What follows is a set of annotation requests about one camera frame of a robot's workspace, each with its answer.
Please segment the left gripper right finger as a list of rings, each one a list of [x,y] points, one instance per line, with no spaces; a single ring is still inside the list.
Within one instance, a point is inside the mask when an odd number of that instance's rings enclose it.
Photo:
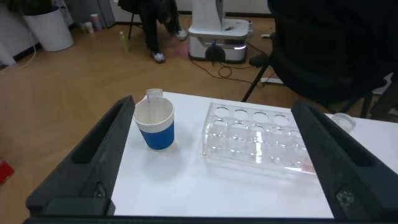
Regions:
[[[335,218],[397,218],[397,174],[315,106],[291,112]]]

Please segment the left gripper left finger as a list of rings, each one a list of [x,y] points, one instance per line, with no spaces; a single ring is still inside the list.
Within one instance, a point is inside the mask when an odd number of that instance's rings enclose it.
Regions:
[[[28,196],[31,217],[111,216],[111,200],[134,113],[131,96],[117,101]]]

